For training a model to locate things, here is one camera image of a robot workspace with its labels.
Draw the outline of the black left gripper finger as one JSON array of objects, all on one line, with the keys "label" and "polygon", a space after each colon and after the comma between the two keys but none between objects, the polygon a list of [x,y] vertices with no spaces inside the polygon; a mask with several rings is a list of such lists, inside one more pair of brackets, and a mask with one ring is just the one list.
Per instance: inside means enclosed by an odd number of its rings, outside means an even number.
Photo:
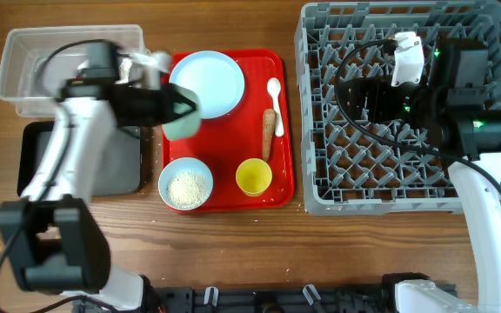
[{"label": "black left gripper finger", "polygon": [[187,104],[175,103],[174,112],[178,114],[175,121],[171,125],[175,126],[196,126],[197,125],[197,107],[190,107]]},{"label": "black left gripper finger", "polygon": [[197,95],[195,92],[174,83],[171,83],[170,87],[173,90],[173,101],[175,103],[187,104],[190,107],[197,106]]}]

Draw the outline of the green bowl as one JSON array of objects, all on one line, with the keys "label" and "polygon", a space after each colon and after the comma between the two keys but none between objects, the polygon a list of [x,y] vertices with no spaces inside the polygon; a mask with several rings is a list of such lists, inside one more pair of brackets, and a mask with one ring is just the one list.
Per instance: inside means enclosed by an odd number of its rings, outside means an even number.
[{"label": "green bowl", "polygon": [[173,90],[181,96],[186,97],[188,100],[191,100],[196,105],[196,108],[193,110],[184,101],[181,103],[174,102],[173,109],[176,113],[188,112],[188,115],[162,126],[165,137],[170,141],[176,141],[194,136],[201,125],[202,119],[201,104],[197,94],[175,84],[173,85]]}]

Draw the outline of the light blue plate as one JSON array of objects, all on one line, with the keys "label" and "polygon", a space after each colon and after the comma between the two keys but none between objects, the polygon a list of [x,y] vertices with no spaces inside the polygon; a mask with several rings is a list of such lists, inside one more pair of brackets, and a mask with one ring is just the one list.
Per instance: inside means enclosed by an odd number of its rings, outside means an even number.
[{"label": "light blue plate", "polygon": [[181,59],[170,73],[170,82],[197,95],[202,119],[230,113],[242,100],[245,90],[244,73],[238,63],[212,50]]}]

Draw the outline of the light blue bowl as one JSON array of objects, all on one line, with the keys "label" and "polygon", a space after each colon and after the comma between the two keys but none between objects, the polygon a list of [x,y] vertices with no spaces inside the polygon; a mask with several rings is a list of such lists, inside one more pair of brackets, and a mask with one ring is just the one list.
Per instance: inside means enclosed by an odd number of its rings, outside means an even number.
[{"label": "light blue bowl", "polygon": [[209,199],[213,185],[213,176],[205,163],[193,157],[182,157],[163,168],[157,188],[172,209],[190,211]]}]

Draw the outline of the white rice pile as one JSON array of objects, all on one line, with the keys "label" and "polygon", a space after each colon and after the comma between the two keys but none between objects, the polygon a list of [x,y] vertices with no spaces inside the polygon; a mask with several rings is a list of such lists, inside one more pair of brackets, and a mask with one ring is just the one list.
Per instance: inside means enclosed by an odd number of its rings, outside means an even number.
[{"label": "white rice pile", "polygon": [[206,177],[194,170],[181,170],[167,186],[168,197],[179,210],[193,210],[205,202],[210,187]]}]

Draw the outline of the orange carrot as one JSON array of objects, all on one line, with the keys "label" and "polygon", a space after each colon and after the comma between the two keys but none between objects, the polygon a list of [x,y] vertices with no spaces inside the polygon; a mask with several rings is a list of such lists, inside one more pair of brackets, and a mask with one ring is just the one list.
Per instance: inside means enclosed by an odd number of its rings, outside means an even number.
[{"label": "orange carrot", "polygon": [[275,133],[277,113],[273,109],[266,109],[263,114],[262,128],[262,159],[267,162],[271,154],[271,142]]}]

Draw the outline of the yellow cup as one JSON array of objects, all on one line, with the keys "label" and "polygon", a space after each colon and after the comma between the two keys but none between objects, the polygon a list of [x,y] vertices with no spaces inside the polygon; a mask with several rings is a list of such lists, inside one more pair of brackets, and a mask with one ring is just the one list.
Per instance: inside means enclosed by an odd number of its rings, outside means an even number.
[{"label": "yellow cup", "polygon": [[273,174],[267,162],[250,158],[239,164],[236,170],[236,183],[246,196],[260,196],[271,185]]}]

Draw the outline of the white napkin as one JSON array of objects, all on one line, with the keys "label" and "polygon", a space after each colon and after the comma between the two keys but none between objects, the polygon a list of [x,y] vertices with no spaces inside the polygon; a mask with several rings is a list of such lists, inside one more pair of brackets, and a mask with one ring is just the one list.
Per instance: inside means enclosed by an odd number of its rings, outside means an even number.
[{"label": "white napkin", "polygon": [[145,55],[131,54],[123,57],[119,64],[120,79],[117,84],[137,84],[144,80],[144,62]]}]

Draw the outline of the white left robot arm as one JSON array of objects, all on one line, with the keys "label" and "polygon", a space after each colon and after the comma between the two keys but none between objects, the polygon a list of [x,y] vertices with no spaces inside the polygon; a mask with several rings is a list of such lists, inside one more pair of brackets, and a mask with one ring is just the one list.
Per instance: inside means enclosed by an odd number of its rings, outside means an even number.
[{"label": "white left robot arm", "polygon": [[[95,177],[110,136],[121,126],[180,123],[198,111],[197,96],[163,80],[171,57],[126,55],[106,39],[85,42],[86,64],[52,99],[55,121],[41,163],[16,201],[0,205],[4,247],[17,286],[57,295],[61,303],[109,312],[162,312],[147,277],[115,266],[110,246],[90,213]],[[123,82],[129,58],[143,75]]]}]

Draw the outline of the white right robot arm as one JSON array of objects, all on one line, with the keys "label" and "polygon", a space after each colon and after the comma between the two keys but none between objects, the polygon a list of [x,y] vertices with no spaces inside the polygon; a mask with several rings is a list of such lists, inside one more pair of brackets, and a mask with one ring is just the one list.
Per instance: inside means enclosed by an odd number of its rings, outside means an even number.
[{"label": "white right robot arm", "polygon": [[501,312],[501,110],[484,106],[488,49],[471,39],[436,41],[426,62],[419,38],[401,33],[378,45],[395,59],[387,77],[334,82],[337,106],[351,125],[398,120],[427,132],[419,155],[448,163],[467,222],[478,274],[479,312]]}]

